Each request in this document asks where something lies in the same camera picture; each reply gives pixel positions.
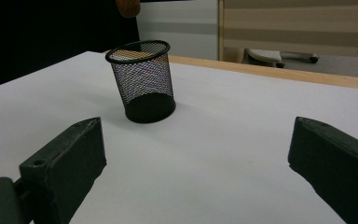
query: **chair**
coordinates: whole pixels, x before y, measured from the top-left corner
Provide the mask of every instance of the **chair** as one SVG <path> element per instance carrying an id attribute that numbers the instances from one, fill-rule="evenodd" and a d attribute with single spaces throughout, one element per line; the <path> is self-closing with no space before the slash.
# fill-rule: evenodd
<path id="1" fill-rule="evenodd" d="M 284 68 L 282 56 L 280 51 L 263 50 L 263 49 L 248 49 L 249 56 L 265 63 L 275 63 L 278 68 Z M 317 63 L 319 58 L 316 54 L 305 54 L 310 58 L 310 63 Z"/>

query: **black mesh pencil cup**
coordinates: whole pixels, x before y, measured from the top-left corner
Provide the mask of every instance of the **black mesh pencil cup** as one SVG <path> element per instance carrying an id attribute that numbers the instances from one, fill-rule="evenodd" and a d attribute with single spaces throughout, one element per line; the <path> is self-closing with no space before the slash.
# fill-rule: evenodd
<path id="1" fill-rule="evenodd" d="M 168 50 L 168 43 L 148 40 L 130 43 L 106 54 L 129 120 L 157 122 L 175 110 Z"/>

